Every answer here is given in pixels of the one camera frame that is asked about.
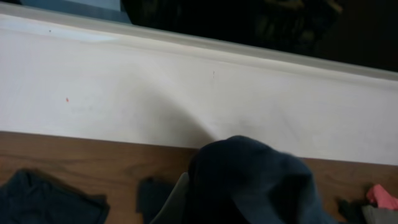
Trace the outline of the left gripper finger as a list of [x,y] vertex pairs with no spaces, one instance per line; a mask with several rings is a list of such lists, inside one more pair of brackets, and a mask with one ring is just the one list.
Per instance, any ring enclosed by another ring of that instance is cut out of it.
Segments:
[[189,180],[190,178],[188,173],[184,172],[178,179],[164,205],[154,219],[150,222],[150,224],[183,223]]

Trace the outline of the blue denim shorts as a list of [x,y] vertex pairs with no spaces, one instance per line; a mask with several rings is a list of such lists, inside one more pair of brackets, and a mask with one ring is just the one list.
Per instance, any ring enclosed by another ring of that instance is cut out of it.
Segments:
[[[321,224],[323,209],[310,169],[297,157],[244,136],[210,143],[191,159],[183,223]],[[148,178],[137,211],[150,223],[175,184]]]

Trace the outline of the folded dark navy garment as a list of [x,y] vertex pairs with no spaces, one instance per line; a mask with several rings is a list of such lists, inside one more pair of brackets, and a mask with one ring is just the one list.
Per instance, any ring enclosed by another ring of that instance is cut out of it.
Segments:
[[106,198],[68,189],[28,170],[1,186],[2,224],[100,224],[109,213]]

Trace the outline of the white table edge board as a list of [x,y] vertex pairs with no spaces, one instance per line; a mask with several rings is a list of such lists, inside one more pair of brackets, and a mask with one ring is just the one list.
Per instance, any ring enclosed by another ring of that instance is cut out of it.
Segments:
[[397,74],[1,4],[1,129],[397,164]]

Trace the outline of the black garment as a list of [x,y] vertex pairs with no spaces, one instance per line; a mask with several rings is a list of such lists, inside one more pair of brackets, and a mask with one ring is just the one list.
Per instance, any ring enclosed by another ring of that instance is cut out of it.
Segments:
[[365,201],[354,200],[349,202],[347,200],[339,199],[337,204],[339,214],[346,219],[347,223],[366,224],[362,212],[362,207],[367,205]]

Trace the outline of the grey shorts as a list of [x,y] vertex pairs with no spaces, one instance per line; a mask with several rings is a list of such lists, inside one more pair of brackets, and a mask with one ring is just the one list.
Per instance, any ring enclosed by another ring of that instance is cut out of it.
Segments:
[[367,224],[398,224],[397,211],[371,205],[363,206],[361,209]]

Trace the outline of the red garment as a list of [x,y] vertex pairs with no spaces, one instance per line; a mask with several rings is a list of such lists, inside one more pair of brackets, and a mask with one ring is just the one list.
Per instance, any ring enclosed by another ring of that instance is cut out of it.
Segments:
[[366,193],[366,198],[370,203],[376,204],[377,208],[389,210],[397,210],[397,198],[389,194],[389,192],[380,184],[372,186]]

